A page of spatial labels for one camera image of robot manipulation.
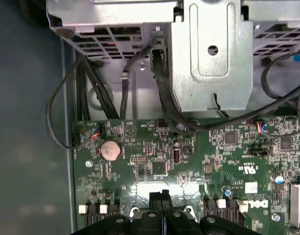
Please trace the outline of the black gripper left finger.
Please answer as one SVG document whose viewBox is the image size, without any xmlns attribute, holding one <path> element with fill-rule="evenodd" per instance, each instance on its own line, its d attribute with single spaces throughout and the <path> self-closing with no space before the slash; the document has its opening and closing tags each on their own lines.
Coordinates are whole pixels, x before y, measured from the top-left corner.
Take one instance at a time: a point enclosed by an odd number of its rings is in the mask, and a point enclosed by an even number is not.
<svg viewBox="0 0 300 235">
<path fill-rule="evenodd" d="M 135 212 L 130 219 L 110 215 L 79 231 L 77 235 L 162 235 L 164 233 L 164 192 L 151 192 L 149 208 Z"/>
</svg>

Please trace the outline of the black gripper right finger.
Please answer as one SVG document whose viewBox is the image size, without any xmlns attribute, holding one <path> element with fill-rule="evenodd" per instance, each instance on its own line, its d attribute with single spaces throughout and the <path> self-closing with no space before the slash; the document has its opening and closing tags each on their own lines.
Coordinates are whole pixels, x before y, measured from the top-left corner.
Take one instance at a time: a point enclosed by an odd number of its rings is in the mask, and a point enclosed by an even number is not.
<svg viewBox="0 0 300 235">
<path fill-rule="evenodd" d="M 207 215 L 200 222 L 176 211 L 168 190 L 163 191 L 163 214 L 169 235 L 250 235 L 251 230 L 215 215 Z"/>
</svg>

